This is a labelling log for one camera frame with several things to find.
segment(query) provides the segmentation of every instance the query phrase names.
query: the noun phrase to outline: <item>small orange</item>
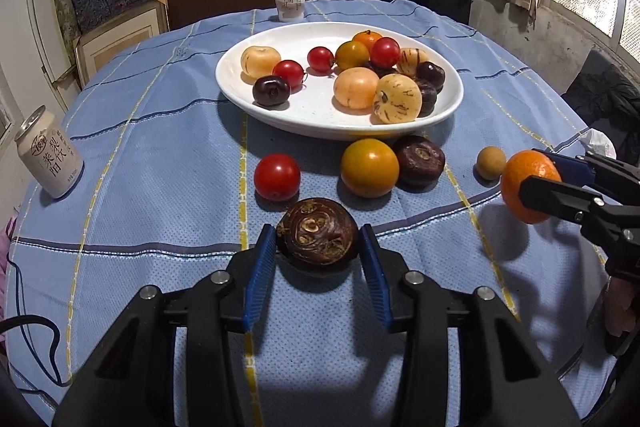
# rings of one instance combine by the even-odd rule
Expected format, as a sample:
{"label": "small orange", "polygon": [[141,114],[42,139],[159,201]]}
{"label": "small orange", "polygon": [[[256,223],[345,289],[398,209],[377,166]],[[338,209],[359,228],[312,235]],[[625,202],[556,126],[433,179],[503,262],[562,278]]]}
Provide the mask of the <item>small orange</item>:
{"label": "small orange", "polygon": [[363,198],[388,193],[400,175],[398,157],[386,143],[365,138],[352,143],[342,154],[340,177],[347,188]]}
{"label": "small orange", "polygon": [[518,192],[520,184],[529,176],[539,176],[556,182],[561,182],[560,173],[553,162],[537,151],[520,151],[515,153],[504,166],[500,190],[502,199],[509,210],[522,222],[529,225],[541,223],[549,216],[525,208]]}
{"label": "small orange", "polygon": [[381,39],[382,35],[379,33],[373,32],[371,30],[366,30],[364,32],[356,33],[353,36],[352,41],[362,42],[369,51],[371,51],[373,45],[376,43],[378,39]]}

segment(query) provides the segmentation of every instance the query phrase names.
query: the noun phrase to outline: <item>white plate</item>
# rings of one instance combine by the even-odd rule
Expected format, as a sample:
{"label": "white plate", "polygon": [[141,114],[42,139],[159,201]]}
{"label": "white plate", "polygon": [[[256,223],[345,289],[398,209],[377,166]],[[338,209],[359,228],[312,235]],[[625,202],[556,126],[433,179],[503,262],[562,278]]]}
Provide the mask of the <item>white plate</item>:
{"label": "white plate", "polygon": [[[438,94],[434,111],[409,123],[372,123],[370,114],[362,111],[346,112],[334,105],[334,79],[331,73],[317,76],[308,67],[306,54],[316,46],[325,46],[335,53],[338,46],[351,40],[358,32],[373,30],[384,37],[395,39],[401,48],[421,48],[428,52],[431,61],[444,68],[446,81]],[[271,46],[280,52],[283,60],[295,60],[309,75],[298,92],[275,108],[260,107],[254,102],[252,85],[241,78],[240,57],[249,46]],[[399,33],[345,22],[310,22],[273,28],[238,42],[226,52],[216,67],[216,79],[225,96],[252,117],[303,136],[333,140],[354,140],[366,136],[392,137],[411,134],[418,129],[445,120],[458,108],[464,94],[460,75],[449,62],[418,41]]]}

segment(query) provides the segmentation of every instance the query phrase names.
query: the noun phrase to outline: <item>cherry tomato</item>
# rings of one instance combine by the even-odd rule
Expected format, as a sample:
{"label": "cherry tomato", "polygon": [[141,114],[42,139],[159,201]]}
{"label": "cherry tomato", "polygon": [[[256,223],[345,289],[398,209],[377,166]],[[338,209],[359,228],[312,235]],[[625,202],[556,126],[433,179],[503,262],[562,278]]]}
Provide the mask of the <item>cherry tomato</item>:
{"label": "cherry tomato", "polygon": [[291,156],[270,154],[255,168],[254,185],[265,200],[290,200],[300,188],[300,168]]}
{"label": "cherry tomato", "polygon": [[376,66],[391,68],[400,60],[400,46],[391,37],[382,37],[373,44],[370,54]]}
{"label": "cherry tomato", "polygon": [[281,60],[273,67],[271,74],[284,78],[291,90],[294,90],[302,86],[305,70],[295,60]]}
{"label": "cherry tomato", "polygon": [[322,74],[330,73],[335,64],[334,54],[323,46],[318,46],[309,51],[306,61],[313,70]]}

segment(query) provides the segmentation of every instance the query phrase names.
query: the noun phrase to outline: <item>checkered tablecloth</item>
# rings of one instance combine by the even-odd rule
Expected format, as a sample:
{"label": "checkered tablecloth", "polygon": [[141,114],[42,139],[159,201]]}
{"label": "checkered tablecloth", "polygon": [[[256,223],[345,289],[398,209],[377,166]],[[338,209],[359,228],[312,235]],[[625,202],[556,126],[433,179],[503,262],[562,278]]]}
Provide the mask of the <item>checkered tablecloth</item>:
{"label": "checkered tablecloth", "polygon": [[[278,26],[274,10],[204,20],[142,42],[116,56],[70,108],[63,126],[84,157],[76,188],[51,201],[31,184],[12,257],[26,311],[62,331],[56,360],[77,371],[135,292],[193,285],[254,242],[283,207],[260,206],[252,172],[274,153],[302,169],[300,198],[341,201],[358,225],[371,223],[381,245],[404,254],[444,287],[496,289],[558,372],[577,410],[596,402],[613,360],[602,347],[596,305],[606,281],[602,255],[575,225],[555,219],[528,227],[502,204],[497,187],[472,174],[487,145],[507,155],[549,148],[584,152],[584,124],[534,71],[478,31],[411,2],[315,0],[306,22],[344,21],[388,28],[435,49],[460,72],[465,98],[455,115],[428,128],[446,153],[437,186],[414,194],[394,188],[361,200],[338,180],[343,142],[287,134],[249,118],[220,92],[214,75],[224,52]],[[15,270],[8,275],[15,314]],[[46,360],[50,333],[32,327]],[[19,332],[8,336],[20,387],[59,401]],[[460,375],[450,336],[448,425],[457,425]],[[386,426],[396,396],[404,338],[374,318],[359,266],[339,285],[276,270],[273,292],[250,342],[232,339],[232,359],[247,425]],[[50,422],[52,407],[28,396]],[[186,424],[184,332],[177,336],[175,409]],[[212,405],[212,418],[215,407]]]}

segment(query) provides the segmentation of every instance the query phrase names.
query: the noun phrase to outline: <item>white paper cup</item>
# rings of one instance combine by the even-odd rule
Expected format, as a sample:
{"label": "white paper cup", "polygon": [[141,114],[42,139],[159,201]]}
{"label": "white paper cup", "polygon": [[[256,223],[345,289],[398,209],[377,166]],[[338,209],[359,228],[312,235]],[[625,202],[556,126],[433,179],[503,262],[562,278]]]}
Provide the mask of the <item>white paper cup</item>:
{"label": "white paper cup", "polygon": [[282,22],[299,22],[305,17],[305,0],[275,0],[278,19]]}

